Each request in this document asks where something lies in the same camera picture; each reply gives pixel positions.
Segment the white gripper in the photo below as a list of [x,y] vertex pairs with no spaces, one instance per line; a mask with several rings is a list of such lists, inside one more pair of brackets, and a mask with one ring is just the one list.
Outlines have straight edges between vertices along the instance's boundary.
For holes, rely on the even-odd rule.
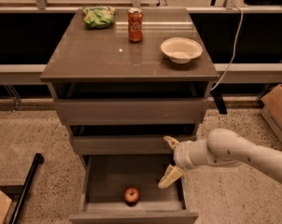
[[174,150],[174,161],[179,167],[176,165],[173,166],[172,164],[168,165],[163,177],[158,183],[158,187],[160,189],[169,188],[180,177],[182,177],[184,175],[184,171],[182,169],[191,170],[195,168],[195,164],[190,157],[190,148],[193,144],[192,141],[179,143],[175,138],[171,136],[165,136],[163,139],[168,143],[169,147]]

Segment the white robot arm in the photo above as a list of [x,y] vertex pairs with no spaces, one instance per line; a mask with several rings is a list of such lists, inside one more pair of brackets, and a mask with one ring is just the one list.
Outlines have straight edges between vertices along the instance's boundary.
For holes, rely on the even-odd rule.
[[257,146],[239,134],[213,130],[206,139],[179,142],[163,138],[174,151],[175,164],[169,164],[158,187],[166,189],[184,175],[185,170],[200,166],[229,167],[246,163],[282,184],[282,151]]

